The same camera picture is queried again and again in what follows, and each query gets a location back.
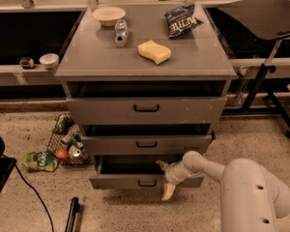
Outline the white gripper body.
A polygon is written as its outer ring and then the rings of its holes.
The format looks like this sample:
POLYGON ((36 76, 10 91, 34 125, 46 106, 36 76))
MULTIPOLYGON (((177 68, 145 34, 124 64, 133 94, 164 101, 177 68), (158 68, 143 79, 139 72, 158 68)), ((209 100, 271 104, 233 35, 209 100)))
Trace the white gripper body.
POLYGON ((186 178, 190 177, 192 172, 185 167, 184 163, 180 160, 168 164, 164 170, 164 174, 168 183, 178 185, 186 178))

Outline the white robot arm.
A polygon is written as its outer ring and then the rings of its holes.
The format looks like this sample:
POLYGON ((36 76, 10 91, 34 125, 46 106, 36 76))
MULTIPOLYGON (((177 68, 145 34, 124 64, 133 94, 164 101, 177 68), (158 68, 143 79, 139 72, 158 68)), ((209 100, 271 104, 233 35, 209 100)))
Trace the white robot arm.
POLYGON ((278 232, 277 221, 290 215, 290 188, 251 159, 223 165, 188 151, 177 162, 158 165, 166 179, 164 201, 186 179, 205 174, 219 182, 221 232, 278 232))

